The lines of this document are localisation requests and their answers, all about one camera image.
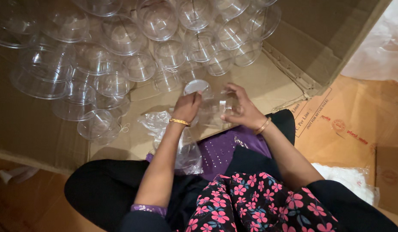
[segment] cardboard box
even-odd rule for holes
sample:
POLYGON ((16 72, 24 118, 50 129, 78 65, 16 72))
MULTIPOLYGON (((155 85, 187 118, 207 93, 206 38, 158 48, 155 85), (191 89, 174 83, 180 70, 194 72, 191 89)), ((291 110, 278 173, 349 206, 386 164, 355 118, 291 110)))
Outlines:
MULTIPOLYGON (((242 85, 262 113, 271 113, 324 93, 376 23, 391 0, 281 0, 282 20, 263 42, 259 59, 234 67, 220 77, 205 78, 217 90, 226 82, 242 85)), ((49 171, 71 173, 93 159, 143 159, 152 137, 136 122, 145 113, 172 106, 183 87, 157 93, 149 81, 129 96, 131 109, 122 119, 129 132, 112 144, 89 144, 75 122, 54 116, 51 102, 31 98, 13 88, 8 53, 0 53, 0 158, 49 171)), ((221 130, 198 126, 203 139, 221 130)))

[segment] stack of plastic cups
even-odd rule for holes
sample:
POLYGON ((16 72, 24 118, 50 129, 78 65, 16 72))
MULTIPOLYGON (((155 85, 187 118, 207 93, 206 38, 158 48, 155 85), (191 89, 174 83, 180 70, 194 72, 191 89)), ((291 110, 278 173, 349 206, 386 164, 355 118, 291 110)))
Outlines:
POLYGON ((107 145, 119 136, 120 125, 109 111, 97 109, 84 117, 86 120, 77 124, 77 131, 85 139, 98 145, 107 145))

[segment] bracelet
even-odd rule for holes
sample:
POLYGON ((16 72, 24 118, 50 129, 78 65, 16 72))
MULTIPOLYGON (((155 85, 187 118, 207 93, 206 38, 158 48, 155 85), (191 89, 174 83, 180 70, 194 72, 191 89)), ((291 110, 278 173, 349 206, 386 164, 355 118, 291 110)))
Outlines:
POLYGON ((271 117, 268 118, 268 120, 266 120, 266 123, 263 124, 263 126, 261 128, 259 128, 258 130, 253 131, 253 134, 260 134, 271 122, 271 117))
POLYGON ((190 126, 190 123, 179 119, 170 119, 169 122, 175 122, 175 123, 185 124, 186 126, 190 126))

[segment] plastic bag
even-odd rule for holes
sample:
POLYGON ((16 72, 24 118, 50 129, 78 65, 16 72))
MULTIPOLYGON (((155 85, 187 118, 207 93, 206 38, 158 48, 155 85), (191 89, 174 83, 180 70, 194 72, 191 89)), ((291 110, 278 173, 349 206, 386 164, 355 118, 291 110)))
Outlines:
POLYGON ((312 166, 326 179, 343 184, 355 193, 356 196, 368 204, 377 206, 379 202, 379 188, 368 185, 369 170, 366 168, 340 168, 328 167, 313 163, 312 166))
POLYGON ((391 2, 341 74, 398 81, 398 0, 391 2))
MULTIPOLYGON (((171 115, 166 112, 152 112, 141 116, 138 122, 150 130, 148 135, 153 136, 153 147, 157 150, 162 137, 165 134, 166 126, 169 124, 171 115)), ((202 170, 202 154, 196 141, 193 139, 189 128, 185 128, 179 140, 176 153, 175 173, 182 174, 200 174, 202 170)))

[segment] clear plastic cup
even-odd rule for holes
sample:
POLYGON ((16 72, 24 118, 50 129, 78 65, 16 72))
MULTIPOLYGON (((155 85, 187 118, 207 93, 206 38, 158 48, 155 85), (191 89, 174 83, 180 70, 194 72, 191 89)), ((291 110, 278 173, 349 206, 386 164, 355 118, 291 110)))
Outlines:
POLYGON ((70 1, 39 0, 41 30, 53 39, 75 43, 89 33, 87 15, 70 1))
POLYGON ((129 72, 129 80, 136 82, 149 80, 157 69, 149 50, 139 51, 126 57, 123 64, 129 72))
POLYGON ((102 45, 83 41, 73 44, 72 65, 81 72, 90 75, 104 75, 112 71, 116 57, 102 45))
POLYGON ((208 73, 212 76, 221 76, 232 69, 234 57, 231 51, 219 50, 212 59, 205 63, 208 73))
POLYGON ((0 46, 29 47, 37 40, 39 31, 22 1, 0 0, 0 46))
POLYGON ((87 120, 87 113, 96 108, 96 91, 82 81, 71 81, 68 94, 52 101, 53 113, 68 121, 87 120))
POLYGON ((87 13, 96 16, 112 16, 122 7, 122 0, 73 0, 73 2, 87 13))
POLYGON ((181 24, 191 30, 203 29, 215 18, 212 0, 178 0, 176 11, 181 24))
POLYGON ((167 0, 138 0, 136 12, 141 30, 151 40, 166 40, 178 28, 176 11, 167 0))
POLYGON ((218 51, 218 36, 208 29, 186 30, 185 45, 189 56, 197 62, 206 62, 218 51))
POLYGON ((117 139, 119 133, 120 133, 120 125, 118 124, 118 122, 114 121, 112 123, 112 127, 109 129, 109 131, 106 134, 97 139, 90 140, 90 142, 96 143, 97 145, 100 146, 108 145, 109 143, 117 139))
POLYGON ((100 40, 109 51, 122 56, 137 52, 146 43, 146 37, 137 24, 124 15, 103 19, 100 24, 100 40))
POLYGON ((168 69, 177 68, 186 60, 185 47, 177 35, 165 41, 155 42, 154 54, 157 64, 168 69))
POLYGON ((250 0, 215 0, 216 8, 223 18, 235 18, 249 6, 250 0))
POLYGON ((19 91, 41 99, 57 99, 68 93, 68 81, 52 82, 38 78, 16 64, 10 73, 10 82, 19 91))
POLYGON ((77 131, 88 140, 98 139, 111 131, 117 124, 116 119, 105 109, 96 109, 84 115, 87 118, 77 124, 77 131))
POLYGON ((98 109, 109 111, 115 119, 126 115, 130 109, 130 101, 126 96, 109 98, 101 94, 97 94, 96 101, 98 109))
POLYGON ((242 27, 253 40, 268 38, 281 21, 281 9, 276 5, 261 8, 251 5, 239 17, 242 27))
POLYGON ((186 96, 198 91, 202 91, 202 99, 213 98, 211 85, 204 80, 194 80, 189 82, 183 90, 183 95, 186 96))
POLYGON ((169 92, 179 86, 179 76, 177 72, 167 69, 157 71, 153 78, 153 88, 159 92, 169 92))
POLYGON ((252 64, 262 52, 262 41, 247 40, 234 51, 235 64, 240 67, 252 64))
POLYGON ((129 73, 123 64, 115 62, 113 65, 118 66, 114 67, 115 71, 96 77, 94 82, 97 92, 110 98, 124 96, 135 85, 129 80, 129 73))
POLYGON ((193 80, 203 79, 206 75, 206 68, 202 63, 198 63, 194 60, 187 60, 181 66, 176 68, 178 76, 185 83, 189 83, 193 80))

